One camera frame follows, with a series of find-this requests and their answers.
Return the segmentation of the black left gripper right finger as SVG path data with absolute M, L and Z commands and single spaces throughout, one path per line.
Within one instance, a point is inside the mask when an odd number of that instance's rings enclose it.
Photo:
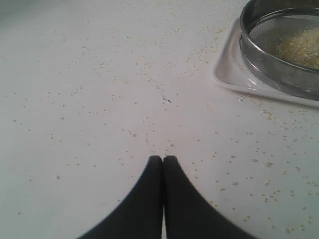
M 195 189 L 175 156 L 163 159 L 168 239 L 252 239 L 217 212 Z

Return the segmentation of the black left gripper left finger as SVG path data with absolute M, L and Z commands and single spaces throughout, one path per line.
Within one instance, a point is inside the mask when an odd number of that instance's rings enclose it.
M 151 156 L 126 198 L 82 239 L 160 239 L 163 219 L 163 164 Z

